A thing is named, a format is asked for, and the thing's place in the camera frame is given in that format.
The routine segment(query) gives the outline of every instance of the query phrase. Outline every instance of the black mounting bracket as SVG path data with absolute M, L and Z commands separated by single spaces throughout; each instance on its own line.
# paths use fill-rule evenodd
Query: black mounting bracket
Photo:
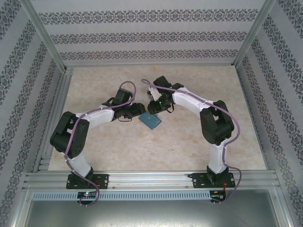
M 207 173 L 192 173 L 187 176 L 193 179 L 194 188 L 223 188 L 224 183 L 226 188 L 234 188 L 236 186 L 232 173 L 225 174 L 215 184 L 209 181 Z
M 93 174 L 91 181 L 94 182 L 99 189 L 107 189 L 108 186 L 108 174 Z M 69 174 L 67 178 L 66 188 L 67 189 L 95 189 L 92 184 L 82 183 L 82 179 L 75 174 Z

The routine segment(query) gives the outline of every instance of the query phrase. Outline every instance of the enclosure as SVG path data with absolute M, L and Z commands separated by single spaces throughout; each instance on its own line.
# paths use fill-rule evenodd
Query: enclosure
M 302 0 L 0 5 L 0 226 L 303 226 Z M 209 144 L 176 105 L 154 130 L 134 117 L 88 132 L 85 158 L 108 178 L 80 207 L 86 190 L 66 188 L 71 171 L 50 144 L 62 114 L 99 107 L 128 80 L 147 107 L 141 79 L 160 76 L 235 116 L 237 191 L 219 204 L 209 200 L 221 187 L 195 187 L 188 175 L 206 173 Z

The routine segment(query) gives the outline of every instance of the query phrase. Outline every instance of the ventilated metal strip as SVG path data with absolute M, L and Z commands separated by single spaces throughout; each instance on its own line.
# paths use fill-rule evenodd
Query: ventilated metal strip
M 75 201 L 78 192 L 35 192 L 33 201 Z M 209 200 L 209 191 L 102 192 L 100 201 Z

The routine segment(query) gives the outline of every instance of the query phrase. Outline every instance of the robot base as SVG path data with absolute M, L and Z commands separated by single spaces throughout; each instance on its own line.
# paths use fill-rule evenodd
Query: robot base
M 108 174 L 88 174 L 87 179 L 94 182 L 99 189 L 107 189 Z M 66 183 L 67 189 L 95 189 L 95 186 L 84 181 L 75 174 L 69 174 Z
M 234 188 L 236 186 L 233 174 L 228 172 L 228 168 L 223 175 L 216 178 L 215 182 L 209 180 L 209 173 L 192 173 L 188 177 L 193 179 L 194 188 Z

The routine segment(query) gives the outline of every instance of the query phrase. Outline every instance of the black joint housing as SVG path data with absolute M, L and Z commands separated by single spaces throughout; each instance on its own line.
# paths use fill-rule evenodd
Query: black joint housing
M 228 111 L 222 100 L 213 104 Z M 211 106 L 200 112 L 200 119 L 203 136 L 209 143 L 219 146 L 221 142 L 232 136 L 234 125 L 231 117 L 224 112 Z
M 115 111 L 114 119 L 124 117 L 132 119 L 135 116 L 145 113 L 145 106 L 142 103 L 133 103 L 132 105 L 123 106 L 120 111 Z
M 78 117 L 69 111 L 65 112 L 60 118 L 55 131 L 53 132 L 50 143 L 55 149 L 61 153 L 65 153 L 68 142 L 71 137 L 71 133 L 68 130 L 72 130 Z M 71 142 L 71 147 L 68 153 L 69 158 L 78 156 L 85 145 L 87 132 L 89 130 L 89 122 L 81 119 L 75 130 L 74 137 Z
M 167 88 L 172 88 L 172 89 L 179 89 L 181 87 L 184 87 L 182 84 L 176 83 L 174 85 L 171 85 L 165 78 L 165 76 L 160 76 L 157 78 L 154 82 L 154 85 L 159 86 L 159 87 L 167 87 Z M 157 88 L 161 95 L 161 97 L 157 101 L 150 101 L 147 110 L 150 114 L 157 114 L 162 111 L 166 111 L 169 108 L 171 108 L 171 105 L 173 105 L 174 101 L 172 98 L 172 94 L 174 91 L 168 91 L 165 89 Z
M 112 105 L 120 105 L 123 103 L 126 103 L 130 98 L 133 97 L 133 94 L 123 88 L 119 88 L 119 90 L 117 91 L 117 94 L 112 102 Z

